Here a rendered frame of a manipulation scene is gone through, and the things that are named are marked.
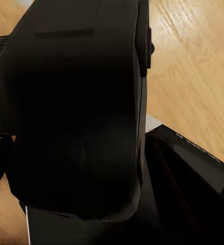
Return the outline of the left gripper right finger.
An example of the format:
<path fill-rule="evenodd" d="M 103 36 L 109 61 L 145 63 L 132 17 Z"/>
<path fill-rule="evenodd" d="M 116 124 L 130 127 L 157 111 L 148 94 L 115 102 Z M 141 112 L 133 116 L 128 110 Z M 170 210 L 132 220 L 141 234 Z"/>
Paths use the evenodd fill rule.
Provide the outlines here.
<path fill-rule="evenodd" d="M 165 245 L 224 245 L 224 197 L 164 141 L 145 158 Z"/>

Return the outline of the camera tripod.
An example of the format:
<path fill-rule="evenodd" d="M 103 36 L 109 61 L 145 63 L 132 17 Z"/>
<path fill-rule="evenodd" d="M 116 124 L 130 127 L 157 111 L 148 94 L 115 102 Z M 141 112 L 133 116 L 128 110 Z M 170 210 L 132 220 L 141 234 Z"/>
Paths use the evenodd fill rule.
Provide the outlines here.
<path fill-rule="evenodd" d="M 27 9 L 34 0 L 19 0 Z"/>

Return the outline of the digital camera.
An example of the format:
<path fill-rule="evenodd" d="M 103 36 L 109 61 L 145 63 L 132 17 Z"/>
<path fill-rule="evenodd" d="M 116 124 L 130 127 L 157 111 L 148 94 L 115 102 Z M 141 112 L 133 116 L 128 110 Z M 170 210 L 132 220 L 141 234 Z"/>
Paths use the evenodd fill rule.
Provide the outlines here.
<path fill-rule="evenodd" d="M 28 207 L 123 222 L 143 186 L 148 0 L 34 0 L 0 36 L 6 176 Z"/>

